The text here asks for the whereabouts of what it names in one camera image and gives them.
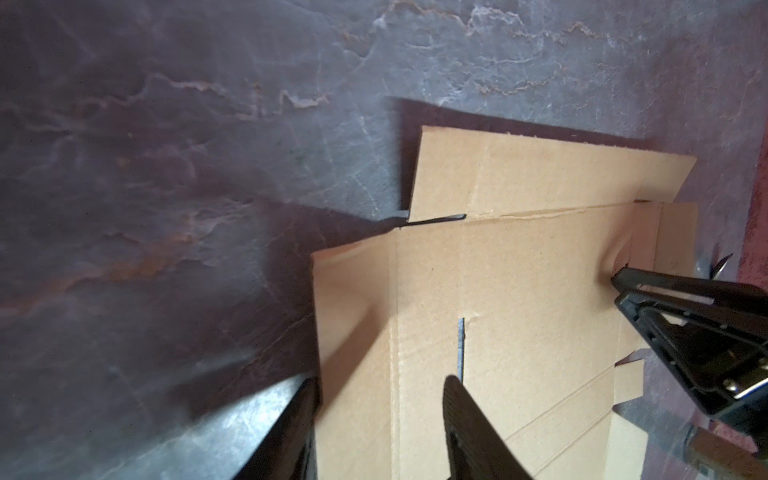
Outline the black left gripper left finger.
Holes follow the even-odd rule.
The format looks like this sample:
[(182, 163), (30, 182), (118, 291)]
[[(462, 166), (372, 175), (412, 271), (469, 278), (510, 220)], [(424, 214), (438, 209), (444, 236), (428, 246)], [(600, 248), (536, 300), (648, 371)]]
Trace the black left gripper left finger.
[(234, 479), (306, 479), (319, 406), (318, 380), (307, 378)]

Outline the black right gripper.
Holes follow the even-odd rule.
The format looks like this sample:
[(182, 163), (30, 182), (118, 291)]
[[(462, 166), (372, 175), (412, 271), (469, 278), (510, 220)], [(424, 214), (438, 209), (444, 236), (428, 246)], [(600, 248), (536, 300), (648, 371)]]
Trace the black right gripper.
[(695, 428), (683, 459), (710, 479), (767, 478), (767, 294), (759, 287), (630, 267), (615, 305), (711, 420), (752, 439), (750, 452)]

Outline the brown cardboard box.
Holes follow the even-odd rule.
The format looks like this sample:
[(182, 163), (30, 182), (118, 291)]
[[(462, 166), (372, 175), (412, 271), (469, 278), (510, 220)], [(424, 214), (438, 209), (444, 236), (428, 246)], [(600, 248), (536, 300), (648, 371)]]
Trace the brown cardboard box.
[(637, 479), (643, 341), (623, 266), (690, 275), (691, 156), (424, 127), (408, 223), (314, 253), (322, 479), (445, 479), (461, 376), (537, 479)]

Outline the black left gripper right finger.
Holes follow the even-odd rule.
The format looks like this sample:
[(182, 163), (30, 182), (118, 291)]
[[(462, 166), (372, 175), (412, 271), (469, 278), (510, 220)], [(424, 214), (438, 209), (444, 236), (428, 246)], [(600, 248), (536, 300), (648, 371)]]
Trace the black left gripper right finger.
[(442, 412), (450, 479), (531, 479), (454, 375), (444, 381)]

